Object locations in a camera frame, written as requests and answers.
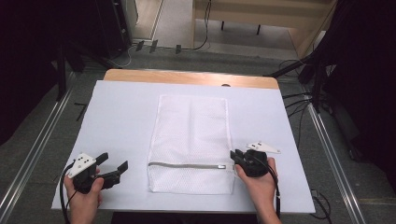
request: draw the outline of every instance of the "gray carpet floor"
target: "gray carpet floor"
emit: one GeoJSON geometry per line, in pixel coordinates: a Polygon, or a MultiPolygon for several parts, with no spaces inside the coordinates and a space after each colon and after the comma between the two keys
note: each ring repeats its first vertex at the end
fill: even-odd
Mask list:
{"type": "MultiPolygon", "coordinates": [[[[262,76],[275,72],[281,61],[259,57],[244,57],[217,53],[183,51],[175,54],[171,49],[157,49],[149,53],[145,47],[141,51],[130,50],[130,69],[162,69],[180,71],[202,71],[232,73],[247,76],[262,76]]],[[[117,60],[118,64],[129,62],[125,53],[117,60]]],[[[61,211],[51,210],[51,202],[59,176],[77,139],[82,120],[77,118],[82,107],[75,103],[87,104],[92,96],[96,80],[103,78],[106,70],[95,62],[87,61],[82,74],[73,87],[70,99],[55,126],[44,151],[33,170],[7,223],[63,223],[61,211]]],[[[283,95],[303,92],[295,77],[296,73],[278,79],[283,95]]],[[[0,146],[0,195],[4,195],[26,158],[41,127],[44,125],[57,94],[54,87],[26,118],[13,137],[0,146]]],[[[302,97],[285,100],[288,105],[302,97]]],[[[392,191],[384,174],[370,162],[354,162],[347,153],[347,144],[340,134],[336,121],[324,110],[320,113],[325,122],[329,136],[337,155],[345,169],[367,223],[394,223],[396,219],[395,193],[392,191]]],[[[299,145],[300,157],[311,189],[316,189],[329,199],[332,207],[332,223],[352,223],[344,199],[334,179],[329,162],[318,138],[317,130],[308,110],[290,117],[296,144],[299,145]]],[[[323,216],[316,204],[318,216],[323,216]]],[[[100,210],[95,223],[111,223],[111,211],[100,210]]],[[[283,223],[327,223],[327,220],[315,219],[309,215],[284,214],[283,223]]]]}

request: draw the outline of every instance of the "hand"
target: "hand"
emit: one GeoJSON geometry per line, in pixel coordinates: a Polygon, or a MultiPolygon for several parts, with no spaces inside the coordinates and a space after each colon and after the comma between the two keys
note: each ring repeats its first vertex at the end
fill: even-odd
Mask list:
{"type": "MultiPolygon", "coordinates": [[[[268,158],[268,165],[271,166],[277,176],[274,158],[268,158]]],[[[280,223],[274,208],[276,185],[271,174],[249,177],[240,165],[235,165],[235,170],[246,184],[250,198],[260,215],[262,223],[280,223]]]]}
{"type": "Polygon", "coordinates": [[[96,216],[96,210],[102,203],[101,189],[105,180],[97,178],[92,184],[91,191],[88,194],[76,192],[73,179],[67,175],[64,177],[64,186],[67,191],[67,198],[70,200],[71,223],[72,224],[91,224],[96,216]]]}

